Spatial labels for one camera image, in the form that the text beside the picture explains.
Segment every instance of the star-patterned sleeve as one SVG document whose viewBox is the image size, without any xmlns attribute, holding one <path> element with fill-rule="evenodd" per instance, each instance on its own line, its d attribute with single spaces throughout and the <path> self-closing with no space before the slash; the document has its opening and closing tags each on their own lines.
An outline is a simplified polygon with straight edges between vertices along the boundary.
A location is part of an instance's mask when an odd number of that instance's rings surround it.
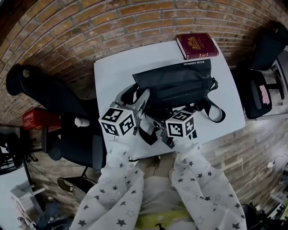
<svg viewBox="0 0 288 230">
<path fill-rule="evenodd" d="M 71 230 L 132 230 L 143 196 L 143 172 L 129 163 L 128 142 L 115 138 L 101 177 L 81 202 Z"/>
<path fill-rule="evenodd" d="M 201 146 L 179 151 L 170 174 L 199 230 L 246 230 L 244 211 L 221 170 L 201 155 Z"/>
</svg>

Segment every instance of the red box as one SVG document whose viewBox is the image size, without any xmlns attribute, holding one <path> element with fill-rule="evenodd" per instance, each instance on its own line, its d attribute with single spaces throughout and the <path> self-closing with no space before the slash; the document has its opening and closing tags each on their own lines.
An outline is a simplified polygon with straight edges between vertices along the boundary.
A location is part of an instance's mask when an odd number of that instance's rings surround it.
<svg viewBox="0 0 288 230">
<path fill-rule="evenodd" d="M 49 131 L 61 128 L 61 116 L 43 109 L 32 109 L 23 116 L 24 130 L 42 129 L 49 127 Z"/>
</svg>

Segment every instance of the brick wall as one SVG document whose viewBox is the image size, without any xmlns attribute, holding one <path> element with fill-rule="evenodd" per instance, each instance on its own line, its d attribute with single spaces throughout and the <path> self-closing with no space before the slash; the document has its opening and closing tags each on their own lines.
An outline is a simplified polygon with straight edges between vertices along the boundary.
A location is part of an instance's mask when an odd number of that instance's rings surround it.
<svg viewBox="0 0 288 230">
<path fill-rule="evenodd" d="M 38 104 L 7 94 L 15 63 L 39 66 L 61 78 L 81 98 L 95 96 L 93 62 L 123 50 L 208 32 L 229 64 L 252 48 L 272 20 L 288 25 L 276 0 L 38 0 L 0 46 L 0 124 L 21 125 Z"/>
</svg>

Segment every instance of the pink tag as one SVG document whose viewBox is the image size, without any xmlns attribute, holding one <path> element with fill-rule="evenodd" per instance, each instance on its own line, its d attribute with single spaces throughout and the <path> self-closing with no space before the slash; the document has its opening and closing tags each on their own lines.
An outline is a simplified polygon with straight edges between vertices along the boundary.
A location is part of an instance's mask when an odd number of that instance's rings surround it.
<svg viewBox="0 0 288 230">
<path fill-rule="evenodd" d="M 260 85 L 259 87 L 260 87 L 260 90 L 262 92 L 263 104 L 269 105 L 270 100 L 269 100 L 268 93 L 267 93 L 267 90 L 266 90 L 265 86 L 264 85 Z"/>
</svg>

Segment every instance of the gold emblem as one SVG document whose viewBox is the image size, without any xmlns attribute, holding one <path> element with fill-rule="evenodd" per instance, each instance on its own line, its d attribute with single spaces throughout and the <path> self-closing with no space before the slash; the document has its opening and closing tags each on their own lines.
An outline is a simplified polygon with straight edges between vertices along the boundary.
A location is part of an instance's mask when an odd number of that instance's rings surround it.
<svg viewBox="0 0 288 230">
<path fill-rule="evenodd" d="M 195 37 L 188 38 L 188 45 L 192 46 L 193 49 L 201 49 L 201 47 L 200 47 L 200 45 L 199 45 L 199 43 Z"/>
</svg>

